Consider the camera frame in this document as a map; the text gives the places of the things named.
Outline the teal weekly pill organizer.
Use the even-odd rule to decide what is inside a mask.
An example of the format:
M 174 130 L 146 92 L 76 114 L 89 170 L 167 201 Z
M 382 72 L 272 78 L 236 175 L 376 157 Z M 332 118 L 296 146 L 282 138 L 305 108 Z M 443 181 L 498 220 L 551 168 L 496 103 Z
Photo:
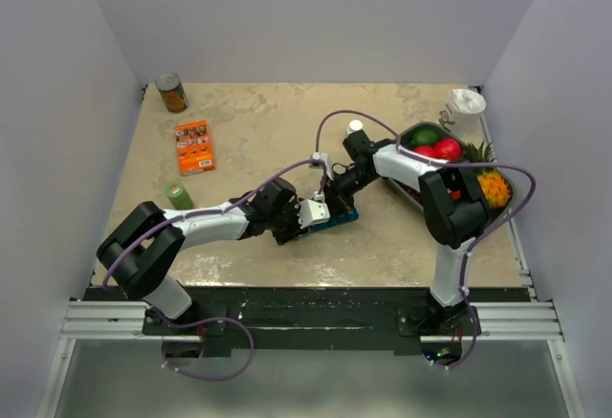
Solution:
M 350 210 L 348 210 L 347 212 L 345 212 L 344 214 L 338 216 L 338 217 L 334 217 L 331 218 L 330 220 L 328 220 L 325 223 L 321 223 L 321 224 L 317 224 L 317 225 L 313 225 L 310 230 L 309 233 L 315 233 L 315 232 L 319 232 L 319 231 L 326 231 L 329 230 L 331 228 L 335 228 L 335 227 L 339 227 L 354 221 L 357 221 L 359 219 L 359 213 L 357 211 L 356 208 L 351 208 Z

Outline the green pill bottle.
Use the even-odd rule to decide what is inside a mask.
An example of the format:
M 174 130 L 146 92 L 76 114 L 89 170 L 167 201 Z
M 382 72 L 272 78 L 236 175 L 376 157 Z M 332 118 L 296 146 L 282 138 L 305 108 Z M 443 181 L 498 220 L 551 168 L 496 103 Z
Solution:
M 164 193 L 175 210 L 194 209 L 194 202 L 181 181 L 169 182 L 164 188 Z

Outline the green bottle cap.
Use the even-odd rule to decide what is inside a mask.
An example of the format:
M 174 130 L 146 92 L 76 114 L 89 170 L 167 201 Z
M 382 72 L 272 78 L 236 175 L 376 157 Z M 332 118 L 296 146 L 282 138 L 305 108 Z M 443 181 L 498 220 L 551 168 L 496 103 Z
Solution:
M 185 195 L 185 187 L 180 181 L 173 181 L 165 185 L 165 196 L 168 199 L 178 199 Z

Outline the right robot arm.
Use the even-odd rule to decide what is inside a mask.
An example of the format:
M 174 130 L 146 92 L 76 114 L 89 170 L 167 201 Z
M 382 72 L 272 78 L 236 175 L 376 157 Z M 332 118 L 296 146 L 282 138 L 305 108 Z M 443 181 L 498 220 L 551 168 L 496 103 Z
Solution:
M 338 217 L 349 212 L 354 195 L 378 179 L 395 180 L 419 193 L 426 228 L 438 249 L 426 307 L 418 312 L 416 323 L 421 329 L 448 334 L 469 310 L 471 247 L 491 219 L 477 177 L 462 165 L 428 160 L 389 139 L 374 142 L 362 131 L 348 135 L 342 145 L 352 165 L 333 173 L 323 186 L 330 213 Z

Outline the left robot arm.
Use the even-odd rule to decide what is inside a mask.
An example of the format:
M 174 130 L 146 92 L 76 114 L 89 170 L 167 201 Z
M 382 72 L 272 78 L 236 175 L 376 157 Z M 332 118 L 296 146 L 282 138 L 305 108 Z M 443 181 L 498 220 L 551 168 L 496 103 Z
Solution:
M 197 325 L 198 311 L 186 290 L 168 275 L 181 251 L 265 231 L 282 245 L 329 218 L 321 199 L 302 199 L 290 183 L 276 178 L 253 196 L 208 209 L 162 210 L 143 202 L 101 243 L 97 258 L 107 272 L 104 284 L 114 279 L 127 298 L 157 308 L 169 328 L 187 334 Z

